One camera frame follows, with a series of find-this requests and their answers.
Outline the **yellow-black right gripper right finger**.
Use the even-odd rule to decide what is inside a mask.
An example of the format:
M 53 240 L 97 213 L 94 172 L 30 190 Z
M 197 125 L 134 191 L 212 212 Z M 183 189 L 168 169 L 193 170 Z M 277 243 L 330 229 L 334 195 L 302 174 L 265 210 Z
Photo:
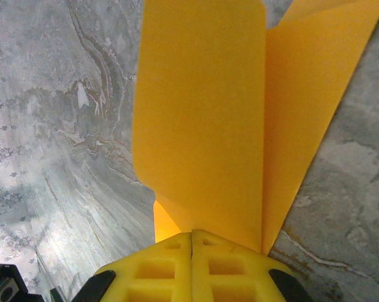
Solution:
M 204 230 L 192 231 L 193 301 L 312 301 L 283 263 Z

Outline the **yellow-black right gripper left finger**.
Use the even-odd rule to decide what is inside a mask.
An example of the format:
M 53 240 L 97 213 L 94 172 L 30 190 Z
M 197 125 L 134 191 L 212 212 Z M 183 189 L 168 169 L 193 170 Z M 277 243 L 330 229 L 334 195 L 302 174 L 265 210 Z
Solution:
M 191 301 L 192 234 L 179 233 L 102 266 L 73 301 Z

